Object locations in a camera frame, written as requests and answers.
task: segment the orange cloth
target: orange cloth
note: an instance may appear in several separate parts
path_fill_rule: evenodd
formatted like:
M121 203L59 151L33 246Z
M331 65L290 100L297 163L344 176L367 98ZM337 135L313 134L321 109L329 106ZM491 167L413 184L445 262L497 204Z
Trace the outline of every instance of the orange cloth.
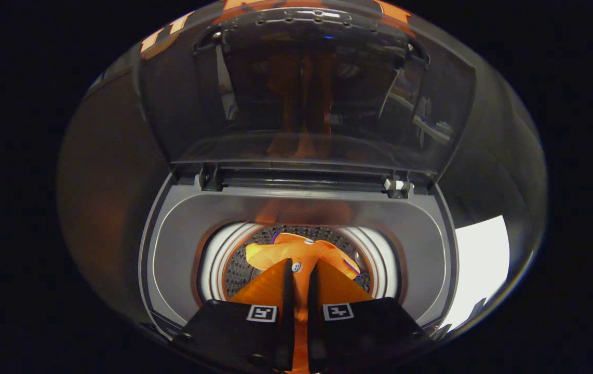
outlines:
M349 279L359 274L356 262L343 251L324 240L308 241L306 237L280 233L273 244L249 244L246 260L259 269L266 270L275 263L292 259L294 275L294 358L292 374L308 373L308 285L311 272L318 260L328 262Z
M256 279L253 279L253 286L240 289L230 301L243 304L275 305L282 315L286 262L287 260L282 260L257 275Z

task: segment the washing machine lid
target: washing machine lid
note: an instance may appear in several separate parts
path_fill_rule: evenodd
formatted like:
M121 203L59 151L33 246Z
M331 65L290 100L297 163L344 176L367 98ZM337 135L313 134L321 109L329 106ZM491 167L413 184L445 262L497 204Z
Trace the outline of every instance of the washing machine lid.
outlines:
M204 7L143 47L137 90L171 163L325 159L419 173L422 185L441 175L474 97L469 62L378 10L261 3L227 18L197 17Z

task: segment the dark background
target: dark background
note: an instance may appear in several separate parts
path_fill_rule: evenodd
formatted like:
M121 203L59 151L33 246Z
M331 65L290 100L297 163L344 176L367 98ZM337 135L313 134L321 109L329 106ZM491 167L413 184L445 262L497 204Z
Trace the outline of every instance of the dark background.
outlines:
M69 259L57 151L116 57L206 2L0 2L0 372L200 372L141 336ZM406 372L593 372L593 2L420 2L513 85L550 177L542 250L520 286Z

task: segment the white panel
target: white panel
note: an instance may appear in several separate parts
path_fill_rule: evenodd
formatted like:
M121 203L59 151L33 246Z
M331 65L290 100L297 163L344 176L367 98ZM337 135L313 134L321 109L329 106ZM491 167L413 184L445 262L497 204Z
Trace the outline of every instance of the white panel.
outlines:
M451 308L441 326L460 326L474 305L502 286L508 274L509 247L502 216L456 229L458 285Z

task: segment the washing machine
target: washing machine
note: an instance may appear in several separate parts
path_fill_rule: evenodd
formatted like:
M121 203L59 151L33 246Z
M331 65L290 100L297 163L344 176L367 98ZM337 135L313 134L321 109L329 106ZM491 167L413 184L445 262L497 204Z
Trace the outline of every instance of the washing machine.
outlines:
M95 79L59 157L85 279L220 372L353 372L432 350L517 286L546 222L538 131L510 84L380 0L183 15ZM286 238L282 261L252 260ZM299 278L312 244L340 272L316 254Z

